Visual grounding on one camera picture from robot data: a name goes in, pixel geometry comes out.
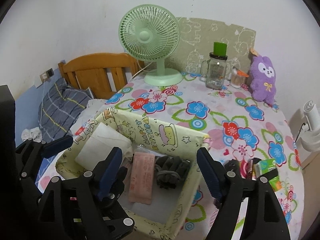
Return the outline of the green tissue pack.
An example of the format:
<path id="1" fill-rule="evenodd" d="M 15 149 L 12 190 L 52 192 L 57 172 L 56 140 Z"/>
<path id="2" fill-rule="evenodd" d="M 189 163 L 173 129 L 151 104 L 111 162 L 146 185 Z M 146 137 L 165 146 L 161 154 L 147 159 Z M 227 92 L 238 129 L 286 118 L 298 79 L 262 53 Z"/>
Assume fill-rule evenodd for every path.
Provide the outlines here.
<path id="1" fill-rule="evenodd" d="M 274 192 L 277 192 L 282 188 L 278 175 L 276 160 L 274 158 L 260 160 L 253 165 L 253 168 L 255 177 L 266 177 Z"/>

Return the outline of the pink paper packet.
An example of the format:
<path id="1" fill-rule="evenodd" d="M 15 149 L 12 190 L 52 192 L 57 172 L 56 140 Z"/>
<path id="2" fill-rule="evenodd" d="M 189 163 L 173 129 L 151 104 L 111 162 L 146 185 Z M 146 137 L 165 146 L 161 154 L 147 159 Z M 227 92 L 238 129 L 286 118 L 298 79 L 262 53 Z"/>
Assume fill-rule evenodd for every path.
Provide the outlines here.
<path id="1" fill-rule="evenodd" d="M 129 201 L 150 205 L 152 202 L 155 155 L 137 152 L 133 156 Z"/>

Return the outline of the white cloth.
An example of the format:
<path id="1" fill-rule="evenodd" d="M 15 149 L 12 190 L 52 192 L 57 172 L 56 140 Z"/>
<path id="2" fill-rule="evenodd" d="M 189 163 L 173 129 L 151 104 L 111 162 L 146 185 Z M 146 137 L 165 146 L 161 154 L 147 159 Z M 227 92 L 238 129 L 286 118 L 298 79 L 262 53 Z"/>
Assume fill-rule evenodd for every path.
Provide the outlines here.
<path id="1" fill-rule="evenodd" d="M 40 128 L 24 129 L 21 134 L 21 139 L 22 141 L 33 140 L 35 142 L 41 142 L 42 134 Z"/>
<path id="2" fill-rule="evenodd" d="M 110 126 L 100 123 L 76 156 L 75 162 L 87 170 L 93 170 L 97 163 L 107 158 L 114 147 L 121 149 L 123 159 L 132 159 L 131 140 Z"/>

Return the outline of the clear plastic bag pack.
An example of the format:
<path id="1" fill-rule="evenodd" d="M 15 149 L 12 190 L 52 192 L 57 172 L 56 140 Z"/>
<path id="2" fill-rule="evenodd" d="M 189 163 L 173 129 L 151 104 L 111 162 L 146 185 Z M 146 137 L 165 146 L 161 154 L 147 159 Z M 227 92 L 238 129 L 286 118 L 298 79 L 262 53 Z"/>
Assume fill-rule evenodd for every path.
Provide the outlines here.
<path id="1" fill-rule="evenodd" d="M 150 150 L 150 149 L 148 149 L 146 146 L 144 146 L 142 144 L 136 146 L 135 152 L 143 152 L 143 153 L 153 154 L 155 156 L 160 156 L 161 155 L 157 151 Z"/>

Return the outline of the black drawstring pouch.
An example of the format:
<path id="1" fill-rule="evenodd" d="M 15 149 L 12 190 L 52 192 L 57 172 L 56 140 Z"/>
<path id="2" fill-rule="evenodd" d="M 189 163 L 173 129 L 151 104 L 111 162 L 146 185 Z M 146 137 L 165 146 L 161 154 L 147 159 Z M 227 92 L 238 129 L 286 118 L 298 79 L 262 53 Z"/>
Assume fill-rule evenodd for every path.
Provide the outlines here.
<path id="1" fill-rule="evenodd" d="M 190 170 L 191 162 L 179 156 L 162 156 L 156 158 L 155 177 L 157 185 L 162 189 L 176 189 L 183 183 Z"/>

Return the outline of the yellow cartoon tissue pack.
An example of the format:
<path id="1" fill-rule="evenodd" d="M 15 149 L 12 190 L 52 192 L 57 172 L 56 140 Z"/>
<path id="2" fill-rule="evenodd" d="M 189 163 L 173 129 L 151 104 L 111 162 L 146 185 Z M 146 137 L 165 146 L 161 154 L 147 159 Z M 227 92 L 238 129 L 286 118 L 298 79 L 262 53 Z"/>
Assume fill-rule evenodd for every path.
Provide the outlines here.
<path id="1" fill-rule="evenodd" d="M 240 176 L 242 178 L 252 180 L 254 173 L 253 163 L 253 159 L 249 159 L 248 161 L 243 160 L 240 162 Z"/>

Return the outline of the crumpled white cloth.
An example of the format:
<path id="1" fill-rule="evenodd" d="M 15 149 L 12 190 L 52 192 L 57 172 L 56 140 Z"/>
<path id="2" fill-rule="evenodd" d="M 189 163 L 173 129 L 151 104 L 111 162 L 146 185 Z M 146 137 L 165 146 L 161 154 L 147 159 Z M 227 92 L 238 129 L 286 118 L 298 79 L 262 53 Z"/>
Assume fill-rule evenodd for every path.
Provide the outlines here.
<path id="1" fill-rule="evenodd" d="M 24 129 L 21 134 L 21 139 L 22 141 L 33 140 L 35 142 L 41 142 L 42 134 L 40 128 Z"/>

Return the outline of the grey plaid pillow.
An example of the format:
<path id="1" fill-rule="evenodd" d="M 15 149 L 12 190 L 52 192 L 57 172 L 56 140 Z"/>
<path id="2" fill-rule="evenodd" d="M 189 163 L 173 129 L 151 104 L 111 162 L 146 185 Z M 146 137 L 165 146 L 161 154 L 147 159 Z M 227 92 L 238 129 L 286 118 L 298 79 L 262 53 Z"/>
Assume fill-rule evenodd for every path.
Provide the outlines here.
<path id="1" fill-rule="evenodd" d="M 73 88 L 63 77 L 58 79 L 39 106 L 38 123 L 42 140 L 51 142 L 69 134 L 91 99 L 89 92 Z"/>

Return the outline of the floral tablecloth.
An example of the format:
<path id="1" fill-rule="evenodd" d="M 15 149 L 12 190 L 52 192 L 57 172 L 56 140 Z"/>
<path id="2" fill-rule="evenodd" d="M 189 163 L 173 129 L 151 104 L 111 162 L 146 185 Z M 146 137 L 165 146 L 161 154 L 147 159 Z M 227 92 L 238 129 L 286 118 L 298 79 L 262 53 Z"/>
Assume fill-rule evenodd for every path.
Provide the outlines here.
<path id="1" fill-rule="evenodd" d="M 276 192 L 292 239 L 301 230 L 304 183 L 296 143 L 277 104 L 253 100 L 246 85 L 225 83 L 220 90 L 205 86 L 197 74 L 183 74 L 171 87 L 153 88 L 135 77 L 110 97 L 106 107 L 153 116 L 207 133 L 210 152 L 219 161 L 273 158 L 281 188 Z"/>

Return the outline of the purple plush bunny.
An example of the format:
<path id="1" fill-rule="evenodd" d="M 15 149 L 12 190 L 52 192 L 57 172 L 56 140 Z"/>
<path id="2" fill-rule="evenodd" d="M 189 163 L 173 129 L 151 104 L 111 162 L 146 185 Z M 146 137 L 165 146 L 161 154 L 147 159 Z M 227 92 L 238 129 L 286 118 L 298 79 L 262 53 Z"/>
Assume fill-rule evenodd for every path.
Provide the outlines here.
<path id="1" fill-rule="evenodd" d="M 253 99 L 272 106 L 276 95 L 276 72 L 269 57 L 250 48 L 252 62 L 249 69 Z"/>

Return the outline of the cotton swab container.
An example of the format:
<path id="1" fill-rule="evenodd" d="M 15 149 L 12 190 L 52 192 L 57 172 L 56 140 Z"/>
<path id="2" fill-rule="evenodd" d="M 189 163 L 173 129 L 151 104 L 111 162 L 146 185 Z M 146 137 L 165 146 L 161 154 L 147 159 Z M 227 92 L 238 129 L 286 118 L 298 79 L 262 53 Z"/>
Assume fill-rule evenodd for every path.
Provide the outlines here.
<path id="1" fill-rule="evenodd" d="M 246 83 L 246 79 L 249 75 L 236 67 L 233 67 L 231 72 L 230 85 L 234 88 L 240 88 Z"/>

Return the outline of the glass mason jar mug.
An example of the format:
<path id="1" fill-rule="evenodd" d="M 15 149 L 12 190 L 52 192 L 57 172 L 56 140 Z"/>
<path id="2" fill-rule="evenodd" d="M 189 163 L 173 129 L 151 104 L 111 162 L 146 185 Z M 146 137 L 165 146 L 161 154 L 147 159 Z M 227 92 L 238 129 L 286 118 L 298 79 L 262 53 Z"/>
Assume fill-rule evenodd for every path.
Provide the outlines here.
<path id="1" fill-rule="evenodd" d="M 215 55 L 210 52 L 209 59 L 201 62 L 201 77 L 206 87 L 221 90 L 224 84 L 227 68 L 227 56 Z"/>

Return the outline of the green desk fan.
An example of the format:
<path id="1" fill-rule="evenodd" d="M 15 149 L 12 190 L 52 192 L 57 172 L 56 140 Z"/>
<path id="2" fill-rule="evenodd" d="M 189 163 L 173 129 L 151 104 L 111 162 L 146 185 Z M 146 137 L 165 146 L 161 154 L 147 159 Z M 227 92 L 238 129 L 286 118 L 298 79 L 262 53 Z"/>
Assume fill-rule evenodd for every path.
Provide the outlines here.
<path id="1" fill-rule="evenodd" d="M 151 86 L 171 86 L 180 83 L 182 74 L 165 66 L 180 42 L 180 27 L 176 17 L 164 7 L 143 4 L 129 10 L 118 28 L 123 48 L 139 61 L 154 62 L 144 81 Z"/>

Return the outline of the green cup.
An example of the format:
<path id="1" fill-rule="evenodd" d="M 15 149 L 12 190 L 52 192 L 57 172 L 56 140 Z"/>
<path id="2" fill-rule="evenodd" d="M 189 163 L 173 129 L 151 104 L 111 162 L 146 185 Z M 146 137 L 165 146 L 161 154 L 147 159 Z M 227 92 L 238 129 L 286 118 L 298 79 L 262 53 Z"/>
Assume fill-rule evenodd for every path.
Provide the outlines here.
<path id="1" fill-rule="evenodd" d="M 213 54 L 215 56 L 224 57 L 227 53 L 227 44 L 221 42 L 214 42 L 213 44 Z"/>

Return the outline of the green patterned board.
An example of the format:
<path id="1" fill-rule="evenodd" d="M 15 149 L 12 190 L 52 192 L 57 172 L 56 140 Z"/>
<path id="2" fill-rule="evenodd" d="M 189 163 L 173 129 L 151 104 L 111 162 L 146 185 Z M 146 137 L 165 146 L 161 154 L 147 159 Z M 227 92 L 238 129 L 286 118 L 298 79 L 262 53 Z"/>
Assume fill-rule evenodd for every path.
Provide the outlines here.
<path id="1" fill-rule="evenodd" d="M 254 47 L 256 31 L 225 22 L 204 18 L 179 17 L 180 42 L 165 59 L 165 66 L 181 72 L 200 73 L 201 63 L 209 59 L 214 43 L 227 44 L 226 76 L 232 68 L 248 72 L 251 64 L 249 49 Z"/>

